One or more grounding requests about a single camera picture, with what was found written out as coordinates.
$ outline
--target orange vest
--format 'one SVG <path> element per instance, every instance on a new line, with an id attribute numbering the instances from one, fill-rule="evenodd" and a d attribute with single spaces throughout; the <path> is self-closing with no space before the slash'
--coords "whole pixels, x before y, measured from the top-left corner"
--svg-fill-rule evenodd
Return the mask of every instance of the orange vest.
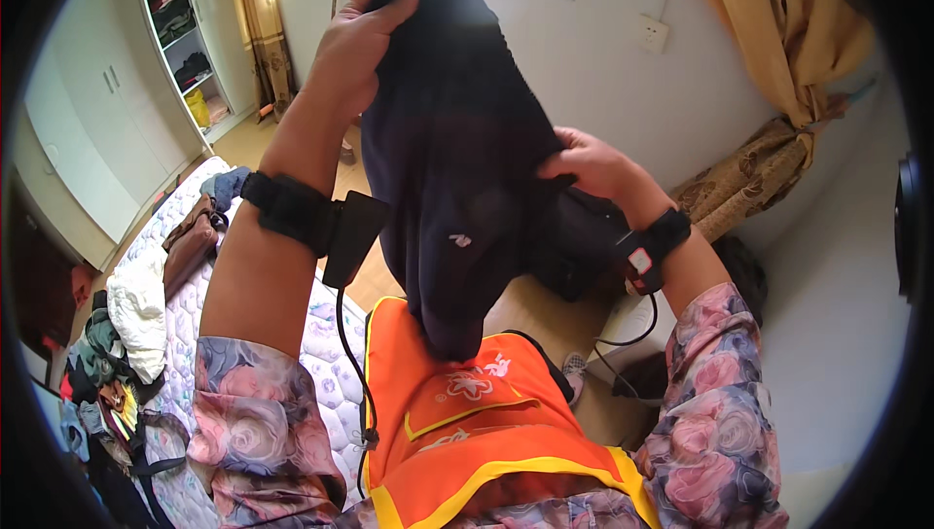
<path id="1" fill-rule="evenodd" d="M 635 464 L 584 437 L 523 336 L 487 336 L 475 359 L 439 363 L 405 300 L 383 298 L 367 323 L 364 371 L 380 442 L 365 455 L 363 483 L 382 529 L 441 527 L 483 484 L 514 472 L 593 476 L 660 527 Z"/>

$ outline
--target dark navy garment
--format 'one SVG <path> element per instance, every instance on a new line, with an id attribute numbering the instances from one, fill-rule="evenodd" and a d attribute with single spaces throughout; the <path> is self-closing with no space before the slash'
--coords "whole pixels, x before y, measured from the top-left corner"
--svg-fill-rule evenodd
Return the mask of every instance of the dark navy garment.
<path id="1" fill-rule="evenodd" d="M 393 207 L 383 255 L 432 354 L 464 361 L 569 185 L 535 175 L 563 146 L 483 0 L 419 0 L 377 75 L 361 138 L 373 196 Z"/>

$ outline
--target pink floral sleeve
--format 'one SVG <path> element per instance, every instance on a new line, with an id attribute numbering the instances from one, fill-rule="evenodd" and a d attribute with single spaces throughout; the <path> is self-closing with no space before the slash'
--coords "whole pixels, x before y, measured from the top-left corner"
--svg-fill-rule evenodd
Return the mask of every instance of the pink floral sleeve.
<path id="1" fill-rule="evenodd" d="M 665 353 L 659 424 L 635 457 L 662 526 L 786 526 L 758 326 L 736 286 L 691 302 Z"/>
<path id="2" fill-rule="evenodd" d="M 305 368 L 262 344 L 201 336 L 195 369 L 188 456 L 209 470 L 220 526 L 331 523 L 346 487 Z"/>

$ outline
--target white wardrobe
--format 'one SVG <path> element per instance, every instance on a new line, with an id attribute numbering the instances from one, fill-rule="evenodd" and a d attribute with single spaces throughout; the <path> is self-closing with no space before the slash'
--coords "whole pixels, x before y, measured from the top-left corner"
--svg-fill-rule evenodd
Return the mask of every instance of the white wardrobe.
<path id="1" fill-rule="evenodd" d="M 253 80 L 250 64 L 240 37 L 234 0 L 173 0 L 160 9 L 161 0 L 142 0 L 142 12 L 156 53 L 162 57 L 166 76 L 176 87 L 182 105 L 184 96 L 200 89 L 204 98 L 226 106 L 228 113 L 208 126 L 200 125 L 191 112 L 191 122 L 203 138 L 205 148 L 216 142 L 244 116 L 256 110 L 253 103 Z M 193 20 L 169 31 L 159 20 L 166 10 L 189 9 Z M 178 17 L 177 12 L 171 16 Z M 175 74 L 194 54 L 203 54 L 207 68 L 196 81 L 177 82 Z"/>
<path id="2" fill-rule="evenodd" d="M 211 56 L 212 85 L 229 106 L 229 129 L 254 109 L 233 0 L 197 3 L 195 34 Z M 25 188 L 76 254 L 98 267 L 155 196 L 200 154 L 212 152 L 210 141 L 221 135 L 215 128 L 205 137 L 194 122 L 146 0 L 68 0 L 39 53 L 23 107 L 26 131 L 18 141 L 41 145 L 41 152 L 14 156 Z M 60 194 L 49 197 L 54 191 Z M 78 230 L 74 219 L 81 214 L 92 223 Z M 88 227 L 99 229 L 101 239 L 73 237 Z"/>

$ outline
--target wardrobe door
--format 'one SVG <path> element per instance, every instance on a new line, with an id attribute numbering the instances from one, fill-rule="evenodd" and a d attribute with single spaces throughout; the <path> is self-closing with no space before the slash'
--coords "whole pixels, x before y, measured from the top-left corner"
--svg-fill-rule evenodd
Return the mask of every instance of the wardrobe door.
<path id="1" fill-rule="evenodd" d="M 234 0 L 192 0 L 198 27 L 234 114 L 254 107 L 253 74 L 240 37 Z"/>
<path id="2" fill-rule="evenodd" d="M 139 205 L 88 137 L 49 44 L 36 60 L 25 105 L 55 173 L 90 218 L 119 243 L 133 223 Z"/>
<path id="3" fill-rule="evenodd" d="M 68 0 L 50 33 L 62 82 L 88 138 L 138 211 L 168 172 L 149 148 L 121 96 L 109 0 Z"/>

